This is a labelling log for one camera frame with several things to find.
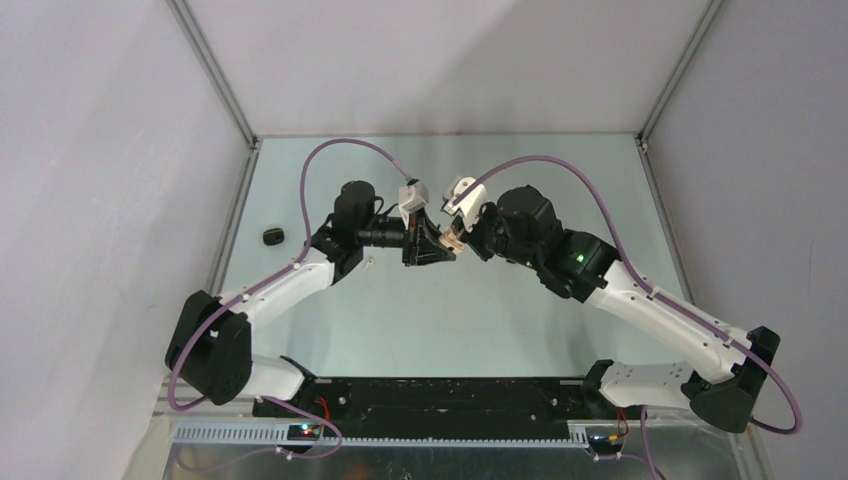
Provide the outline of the left controller board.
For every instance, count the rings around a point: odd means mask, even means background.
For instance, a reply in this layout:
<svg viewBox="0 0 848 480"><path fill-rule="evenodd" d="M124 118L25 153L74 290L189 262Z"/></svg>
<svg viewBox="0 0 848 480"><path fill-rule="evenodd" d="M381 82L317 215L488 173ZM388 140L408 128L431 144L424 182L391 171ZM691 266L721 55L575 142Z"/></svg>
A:
<svg viewBox="0 0 848 480"><path fill-rule="evenodd" d="M318 441L321 439L323 428L318 425L299 424L289 427L287 440L294 441Z"/></svg>

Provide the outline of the black earbud charging case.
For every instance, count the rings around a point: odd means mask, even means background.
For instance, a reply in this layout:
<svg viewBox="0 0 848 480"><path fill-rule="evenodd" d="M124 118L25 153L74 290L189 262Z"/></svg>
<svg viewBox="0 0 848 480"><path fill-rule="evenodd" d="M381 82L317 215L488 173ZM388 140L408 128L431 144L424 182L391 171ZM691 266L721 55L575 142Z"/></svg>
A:
<svg viewBox="0 0 848 480"><path fill-rule="evenodd" d="M265 246L280 245L285 241L286 234L282 228L270 228L262 233L262 243Z"/></svg>

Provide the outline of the aluminium frame post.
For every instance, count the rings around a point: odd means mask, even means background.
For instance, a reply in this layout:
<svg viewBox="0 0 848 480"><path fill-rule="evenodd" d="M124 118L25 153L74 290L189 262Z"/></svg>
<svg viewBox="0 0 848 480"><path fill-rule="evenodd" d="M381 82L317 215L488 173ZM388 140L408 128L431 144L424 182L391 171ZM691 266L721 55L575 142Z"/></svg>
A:
<svg viewBox="0 0 848 480"><path fill-rule="evenodd" d="M685 76L693 65L703 42L711 33L714 24L724 10L727 1L709 0L699 16L695 27L684 43L677 60L666 78L660 93L652 104L647 117L635 136L641 151L648 153L651 137L659 125L664 112L670 105L677 90L682 85Z"/></svg>
<svg viewBox="0 0 848 480"><path fill-rule="evenodd" d="M166 4L172 11L190 48L194 52L210 85L221 101L233 125L236 127L241 139L248 149L255 149L258 143L257 134L251 127L236 92L218 61L190 2L186 0L167 0Z"/></svg>

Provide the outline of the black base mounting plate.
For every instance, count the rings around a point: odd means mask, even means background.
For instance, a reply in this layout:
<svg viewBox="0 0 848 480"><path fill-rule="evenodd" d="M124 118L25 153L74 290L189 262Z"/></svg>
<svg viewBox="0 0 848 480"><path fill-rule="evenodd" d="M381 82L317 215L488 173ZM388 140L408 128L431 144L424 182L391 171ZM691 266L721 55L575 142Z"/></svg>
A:
<svg viewBox="0 0 848 480"><path fill-rule="evenodd" d="M579 378L557 377L319 378L292 403L328 418L348 440L568 440L572 421L639 417Z"/></svg>

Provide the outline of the white earbud charging case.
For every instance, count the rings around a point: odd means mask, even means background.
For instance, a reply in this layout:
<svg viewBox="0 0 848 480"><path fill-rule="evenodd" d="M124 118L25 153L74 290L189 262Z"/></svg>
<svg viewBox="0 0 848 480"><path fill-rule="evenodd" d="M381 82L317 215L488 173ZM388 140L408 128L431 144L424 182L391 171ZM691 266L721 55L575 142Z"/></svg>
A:
<svg viewBox="0 0 848 480"><path fill-rule="evenodd" d="M440 244L450 253L459 256L465 250L466 243L461 239L464 230L448 225L439 237Z"/></svg>

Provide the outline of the controller board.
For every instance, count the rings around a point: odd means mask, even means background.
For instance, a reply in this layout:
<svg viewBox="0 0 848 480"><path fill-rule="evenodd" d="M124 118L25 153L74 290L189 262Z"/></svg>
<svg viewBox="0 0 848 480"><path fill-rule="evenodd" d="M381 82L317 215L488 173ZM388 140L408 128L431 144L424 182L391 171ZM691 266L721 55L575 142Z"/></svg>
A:
<svg viewBox="0 0 848 480"><path fill-rule="evenodd" d="M588 450L595 456L616 457L623 450L626 438L624 434L592 434L588 437Z"/></svg>
<svg viewBox="0 0 848 480"><path fill-rule="evenodd" d="M287 440L294 441L318 441L321 439L323 428L318 425L299 424L289 427Z"/></svg>

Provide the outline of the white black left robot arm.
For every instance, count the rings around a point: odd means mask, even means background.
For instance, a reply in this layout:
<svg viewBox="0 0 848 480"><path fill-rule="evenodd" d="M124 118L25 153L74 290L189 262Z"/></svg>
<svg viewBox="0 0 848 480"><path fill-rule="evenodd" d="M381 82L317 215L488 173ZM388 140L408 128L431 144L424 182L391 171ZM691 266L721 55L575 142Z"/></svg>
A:
<svg viewBox="0 0 848 480"><path fill-rule="evenodd" d="M462 248L462 220L445 229L433 224L420 182L400 189L397 217L378 212L379 199L368 182L346 183L305 251L281 274L233 294L213 296L200 290L190 295L165 356L173 377L215 405L250 395L275 397L292 416L311 412L316 390L305 382L308 371L290 359L254 352L262 328L340 282L363 261L367 247L398 248L406 266L453 261Z"/></svg>

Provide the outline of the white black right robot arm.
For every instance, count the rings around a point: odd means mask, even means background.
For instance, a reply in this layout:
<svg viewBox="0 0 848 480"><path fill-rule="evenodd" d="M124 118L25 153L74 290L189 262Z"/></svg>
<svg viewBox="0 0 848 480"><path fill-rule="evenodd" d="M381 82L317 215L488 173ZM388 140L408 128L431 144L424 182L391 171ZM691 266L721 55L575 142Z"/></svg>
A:
<svg viewBox="0 0 848 480"><path fill-rule="evenodd" d="M585 411L606 418L618 408L653 406L689 410L728 433L742 433L767 378L780 343L766 327L746 332L687 302L671 306L673 296L630 273L619 251L601 238L563 226L552 203L532 186L511 189L497 201L483 186L469 187L444 209L463 225L461 240L482 260L494 256L527 267L555 295L588 304L641 329L682 355L673 364L628 365L598 360L581 385Z"/></svg>

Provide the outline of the right controller board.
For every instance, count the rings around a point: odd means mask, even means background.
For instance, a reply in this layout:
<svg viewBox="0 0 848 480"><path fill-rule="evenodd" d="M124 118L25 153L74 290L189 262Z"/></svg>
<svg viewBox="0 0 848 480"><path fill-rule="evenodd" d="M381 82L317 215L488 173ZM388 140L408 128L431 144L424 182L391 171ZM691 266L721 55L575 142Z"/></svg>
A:
<svg viewBox="0 0 848 480"><path fill-rule="evenodd" d="M623 450L626 438L624 434L592 434L588 437L588 450L595 456L616 457Z"/></svg>

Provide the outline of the aluminium frame post right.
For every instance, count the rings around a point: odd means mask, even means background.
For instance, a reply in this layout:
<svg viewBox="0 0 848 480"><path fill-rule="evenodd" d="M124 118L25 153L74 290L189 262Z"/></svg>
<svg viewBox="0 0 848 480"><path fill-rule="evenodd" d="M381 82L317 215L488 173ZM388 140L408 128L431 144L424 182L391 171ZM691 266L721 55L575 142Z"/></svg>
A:
<svg viewBox="0 0 848 480"><path fill-rule="evenodd" d="M693 65L703 42L711 33L714 24L724 10L727 1L709 0L699 16L695 27L684 43L677 60L666 78L660 93L652 104L647 117L635 136L641 151L648 153L651 137L659 125L664 112L670 105L677 90L682 85L685 76Z"/></svg>

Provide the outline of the aluminium frame post left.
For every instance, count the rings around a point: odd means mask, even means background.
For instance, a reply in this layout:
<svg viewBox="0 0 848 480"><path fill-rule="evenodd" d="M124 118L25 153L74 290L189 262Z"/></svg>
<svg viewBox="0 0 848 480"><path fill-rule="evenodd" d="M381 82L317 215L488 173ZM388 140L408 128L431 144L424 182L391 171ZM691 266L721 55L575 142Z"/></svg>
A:
<svg viewBox="0 0 848 480"><path fill-rule="evenodd" d="M251 127L236 92L218 61L190 2L186 0L167 0L166 4L172 11L190 48L194 52L210 85L221 101L233 125L236 127L241 139L248 149L255 149L258 143L257 134Z"/></svg>

